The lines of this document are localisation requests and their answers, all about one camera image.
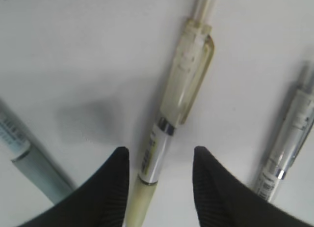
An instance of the white table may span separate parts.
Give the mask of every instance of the white table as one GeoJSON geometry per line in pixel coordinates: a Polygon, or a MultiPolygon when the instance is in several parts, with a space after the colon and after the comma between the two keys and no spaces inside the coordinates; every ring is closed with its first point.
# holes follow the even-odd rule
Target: white table
{"type": "MultiPolygon", "coordinates": [[[[251,185],[298,64],[314,0],[218,0],[210,72],[177,131],[144,227],[198,226],[193,148],[251,185]]],[[[0,0],[0,97],[78,187],[125,145],[134,167],[193,0],[0,0]]],[[[314,224],[314,136],[274,204],[314,224]]],[[[0,221],[51,203],[1,152],[0,221]]]]}

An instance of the gray pen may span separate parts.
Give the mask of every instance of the gray pen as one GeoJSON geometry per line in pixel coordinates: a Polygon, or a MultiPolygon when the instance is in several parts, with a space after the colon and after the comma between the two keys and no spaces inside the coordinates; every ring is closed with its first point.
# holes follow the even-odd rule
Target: gray pen
{"type": "Polygon", "coordinates": [[[13,118],[3,105],[0,108],[0,147],[4,148],[13,165],[48,199],[54,204],[60,202],[73,189],[13,118]]]}
{"type": "Polygon", "coordinates": [[[272,151],[257,180],[255,192],[271,202],[292,166],[314,122],[314,68],[307,62],[297,90],[283,118],[272,151]]]}

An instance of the transparent plastic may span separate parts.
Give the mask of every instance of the transparent plastic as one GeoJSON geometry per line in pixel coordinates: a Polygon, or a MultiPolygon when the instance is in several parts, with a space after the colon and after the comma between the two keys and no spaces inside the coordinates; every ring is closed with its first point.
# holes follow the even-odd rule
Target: transparent plastic
{"type": "Polygon", "coordinates": [[[214,52],[211,26],[205,21],[214,0],[199,0],[196,19],[188,19],[176,49],[160,112],[174,126],[184,124],[214,52]]]}
{"type": "Polygon", "coordinates": [[[269,159],[285,172],[292,166],[314,122],[314,69],[305,68],[269,159]]]}

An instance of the pen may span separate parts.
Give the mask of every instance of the pen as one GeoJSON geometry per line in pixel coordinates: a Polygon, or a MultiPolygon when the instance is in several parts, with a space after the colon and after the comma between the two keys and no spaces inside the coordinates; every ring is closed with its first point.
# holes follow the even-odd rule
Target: pen
{"type": "Polygon", "coordinates": [[[142,226],[171,139],[185,123],[209,67],[214,51],[209,16],[214,2],[198,0],[193,17],[185,24],[128,206],[127,227],[142,226]]]}
{"type": "Polygon", "coordinates": [[[259,175],[255,192],[271,202],[299,154],[314,122],[314,68],[307,62],[283,118],[272,151],[259,175]]]}
{"type": "Polygon", "coordinates": [[[2,105],[0,147],[8,154],[12,164],[52,203],[57,204],[73,189],[12,118],[14,116],[2,105]]]}

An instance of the black object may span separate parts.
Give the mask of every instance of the black object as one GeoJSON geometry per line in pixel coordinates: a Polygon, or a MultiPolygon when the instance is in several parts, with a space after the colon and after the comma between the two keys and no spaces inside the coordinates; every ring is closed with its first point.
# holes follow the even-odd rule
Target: black object
{"type": "Polygon", "coordinates": [[[20,227],[121,227],[129,173],[129,151],[119,147],[78,190],[20,227]]]}
{"type": "Polygon", "coordinates": [[[232,176],[205,147],[196,147],[193,192],[201,227],[310,227],[232,176]]]}

